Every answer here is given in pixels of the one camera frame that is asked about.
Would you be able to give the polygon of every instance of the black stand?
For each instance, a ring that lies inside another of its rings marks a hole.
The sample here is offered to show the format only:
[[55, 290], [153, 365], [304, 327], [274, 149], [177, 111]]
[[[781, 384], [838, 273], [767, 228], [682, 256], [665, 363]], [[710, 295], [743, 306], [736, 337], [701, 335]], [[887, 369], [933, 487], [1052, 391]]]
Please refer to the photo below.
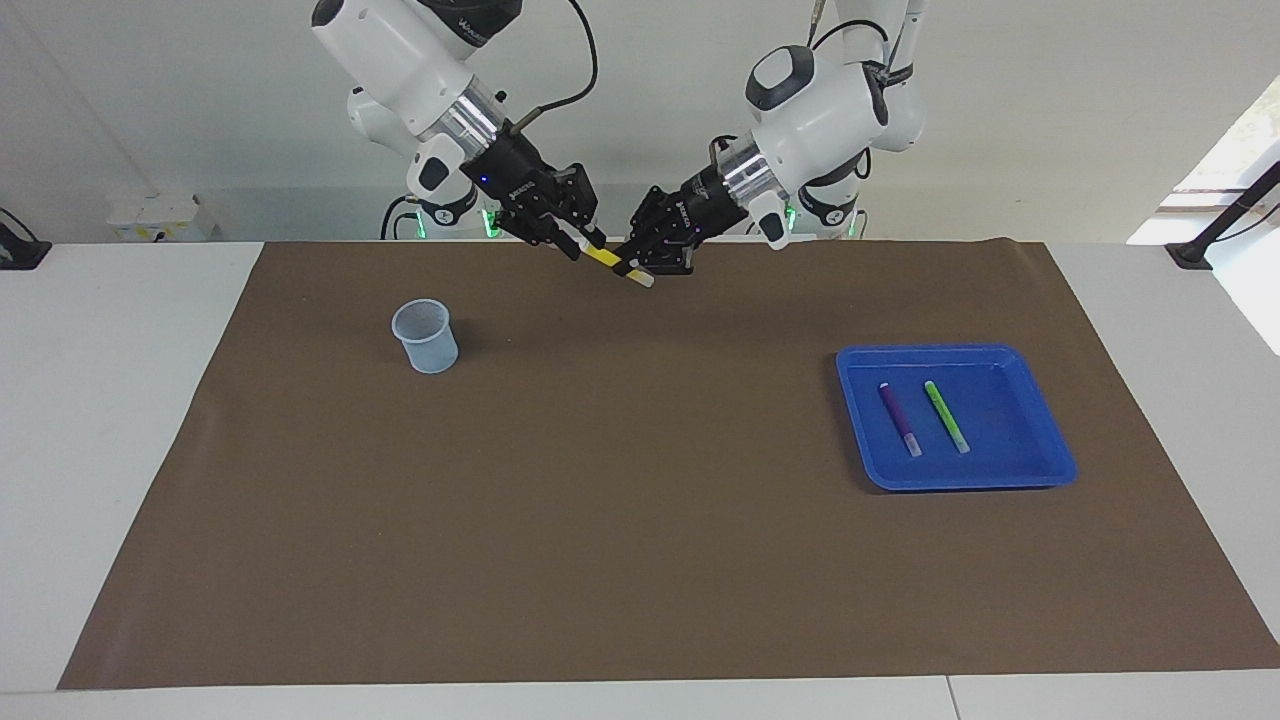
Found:
[[1172, 256], [1174, 263], [1178, 263], [1178, 266], [1184, 270], [1212, 270], [1213, 265], [1210, 265], [1204, 260], [1204, 254], [1208, 252], [1210, 246], [1221, 241], [1222, 233], [1231, 229], [1231, 225], [1252, 210], [1254, 205], [1261, 202], [1277, 184], [1280, 184], [1280, 163], [1271, 165], [1271, 169], [1262, 173], [1258, 182], [1253, 183], [1253, 187], [1249, 190], [1245, 190], [1244, 195], [1228, 208], [1221, 217], [1210, 223], [1204, 228], [1204, 232], [1199, 233], [1199, 237], [1180, 245], [1166, 245], [1165, 250]]
[[35, 270], [45, 255], [54, 247], [51, 242], [27, 242], [13, 234], [6, 225], [0, 224], [0, 247], [4, 247], [12, 260], [0, 259], [0, 270]]

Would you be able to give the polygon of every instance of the blue tray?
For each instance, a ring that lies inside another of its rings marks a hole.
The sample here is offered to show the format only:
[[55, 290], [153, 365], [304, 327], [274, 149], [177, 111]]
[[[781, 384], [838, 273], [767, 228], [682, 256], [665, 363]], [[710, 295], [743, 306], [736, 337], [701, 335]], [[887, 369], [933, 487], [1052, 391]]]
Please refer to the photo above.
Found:
[[[1027, 360], [1007, 345], [849, 347], [836, 357], [863, 464], [893, 492], [1043, 488], [1075, 460]], [[960, 455], [924, 393], [942, 391], [973, 448]], [[890, 383], [924, 450], [911, 457], [879, 396]]]

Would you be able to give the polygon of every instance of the table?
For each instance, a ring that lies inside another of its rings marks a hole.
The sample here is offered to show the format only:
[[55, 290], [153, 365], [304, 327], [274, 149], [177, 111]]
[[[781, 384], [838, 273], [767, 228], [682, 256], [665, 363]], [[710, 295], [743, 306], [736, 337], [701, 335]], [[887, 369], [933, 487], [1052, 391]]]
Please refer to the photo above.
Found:
[[[52, 693], [260, 245], [59, 246], [0, 275], [0, 717], [1271, 717], [1280, 671]], [[527, 249], [513, 247], [512, 251]], [[1276, 357], [1158, 247], [1056, 246], [1280, 635]]]

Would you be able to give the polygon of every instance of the cup rim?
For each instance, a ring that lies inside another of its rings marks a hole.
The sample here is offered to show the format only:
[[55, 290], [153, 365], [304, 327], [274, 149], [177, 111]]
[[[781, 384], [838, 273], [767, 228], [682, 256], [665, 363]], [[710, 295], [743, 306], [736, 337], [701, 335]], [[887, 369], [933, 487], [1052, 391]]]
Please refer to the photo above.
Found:
[[[403, 315], [406, 310], [408, 310], [410, 307], [416, 307], [419, 305], [433, 305], [435, 307], [439, 307], [440, 311], [444, 313], [444, 323], [440, 325], [440, 329], [435, 331], [435, 333], [431, 334], [430, 337], [426, 337], [426, 338], [422, 338], [422, 340], [417, 340], [417, 338], [410, 340], [410, 338], [406, 338], [404, 336], [402, 336], [399, 333], [399, 328], [397, 325], [399, 325], [401, 315]], [[449, 314], [449, 309], [443, 302], [440, 302], [439, 300], [428, 300], [428, 299], [410, 300], [408, 302], [406, 302], [404, 305], [402, 305], [401, 309], [397, 310], [394, 315], [392, 315], [392, 334], [396, 336], [396, 340], [398, 340], [398, 341], [401, 341], [401, 342], [403, 342], [406, 345], [426, 345], [426, 343], [429, 343], [429, 342], [431, 342], [434, 340], [439, 340], [445, 332], [448, 332], [449, 331], [449, 323], [452, 322], [452, 319], [453, 319], [453, 316]]]

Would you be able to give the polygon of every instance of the purple marker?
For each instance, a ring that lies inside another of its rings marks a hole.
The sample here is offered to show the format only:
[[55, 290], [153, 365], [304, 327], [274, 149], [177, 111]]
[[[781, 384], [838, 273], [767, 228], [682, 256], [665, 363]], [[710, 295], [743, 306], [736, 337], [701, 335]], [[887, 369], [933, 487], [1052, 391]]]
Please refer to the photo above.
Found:
[[897, 404], [897, 397], [893, 397], [893, 388], [888, 387], [888, 383], [881, 383], [881, 400], [884, 401], [884, 409], [888, 410], [888, 416], [893, 419], [893, 427], [897, 428], [897, 434], [902, 436], [902, 442], [906, 443], [906, 450], [911, 454], [911, 457], [924, 455], [919, 441], [915, 439], [915, 430], [911, 429], [911, 423], [906, 421], [906, 413], [902, 413], [902, 406]]

